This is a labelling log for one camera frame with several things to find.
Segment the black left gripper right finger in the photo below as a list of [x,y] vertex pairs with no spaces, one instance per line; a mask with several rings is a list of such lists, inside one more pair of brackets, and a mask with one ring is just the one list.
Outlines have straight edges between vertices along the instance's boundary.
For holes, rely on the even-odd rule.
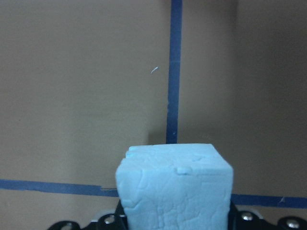
[[234,203],[231,203],[227,230],[307,230],[307,221],[287,216],[279,219],[277,224],[272,224],[255,212],[239,210]]

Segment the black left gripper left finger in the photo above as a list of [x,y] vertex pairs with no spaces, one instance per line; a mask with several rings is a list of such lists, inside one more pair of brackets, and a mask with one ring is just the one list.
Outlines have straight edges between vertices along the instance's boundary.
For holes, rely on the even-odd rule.
[[71,220],[62,220],[51,225],[48,230],[127,230],[124,219],[116,214],[106,214],[96,221],[91,221],[81,228],[79,223]]

